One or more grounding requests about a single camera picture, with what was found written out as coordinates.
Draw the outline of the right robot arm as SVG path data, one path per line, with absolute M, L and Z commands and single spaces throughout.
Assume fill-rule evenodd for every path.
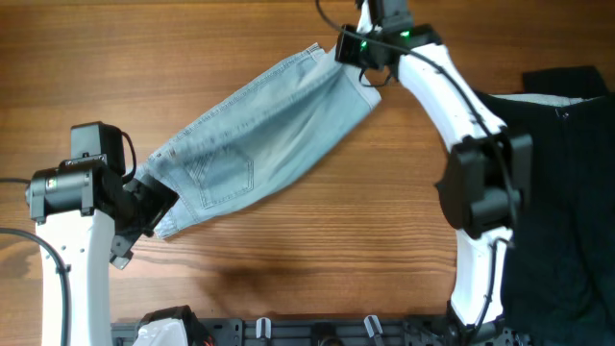
M 519 214 L 530 196 L 532 139 L 510 130 L 457 71 L 428 24 L 415 25 L 405 1 L 358 1 L 357 25 L 337 26 L 335 59 L 361 73 L 388 70 L 423 107 L 448 157 L 436 183 L 455 230 L 455 287 L 444 316 L 406 332 L 444 345 L 473 345 L 504 331 L 501 286 Z

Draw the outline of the light blue denim shorts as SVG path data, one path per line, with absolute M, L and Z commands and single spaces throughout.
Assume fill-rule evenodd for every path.
M 359 73 L 313 44 L 176 133 L 136 171 L 179 196 L 155 235 L 243 210 L 301 178 L 381 101 Z

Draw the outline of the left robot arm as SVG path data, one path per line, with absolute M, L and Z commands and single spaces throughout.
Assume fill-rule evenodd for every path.
M 178 200 L 150 175 L 126 170 L 129 137 L 102 122 L 71 129 L 71 154 L 36 172 L 26 190 L 42 241 L 44 345 L 110 345 L 111 267 L 123 269 L 132 248 Z

